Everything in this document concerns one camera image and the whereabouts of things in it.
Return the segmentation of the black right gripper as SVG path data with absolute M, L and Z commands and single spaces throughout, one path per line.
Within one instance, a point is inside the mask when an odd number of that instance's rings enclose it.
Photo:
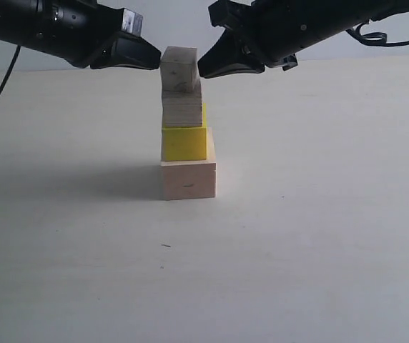
M 225 30 L 199 59 L 199 75 L 261 74 L 282 66 L 287 56 L 353 26 L 354 10 L 349 1 L 216 1 L 211 23 Z

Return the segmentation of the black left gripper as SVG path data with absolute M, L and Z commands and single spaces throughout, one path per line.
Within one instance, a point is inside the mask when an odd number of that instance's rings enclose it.
M 15 1 L 14 43 L 78 68 L 155 70 L 161 51 L 121 30 L 122 9 L 97 1 Z

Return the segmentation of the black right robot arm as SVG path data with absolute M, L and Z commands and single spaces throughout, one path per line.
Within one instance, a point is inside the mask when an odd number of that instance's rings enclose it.
M 297 66 L 303 49 L 346 31 L 361 44 L 388 47 L 386 38 L 366 39 L 361 27 L 409 12 L 409 1 L 216 1 L 208 8 L 213 27 L 224 28 L 198 61 L 199 75 L 260 74 Z

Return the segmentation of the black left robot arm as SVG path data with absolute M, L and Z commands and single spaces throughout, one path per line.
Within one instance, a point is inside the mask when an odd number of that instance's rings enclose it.
M 0 40 L 76 68 L 155 70 L 161 52 L 142 38 L 143 16 L 97 1 L 0 0 Z

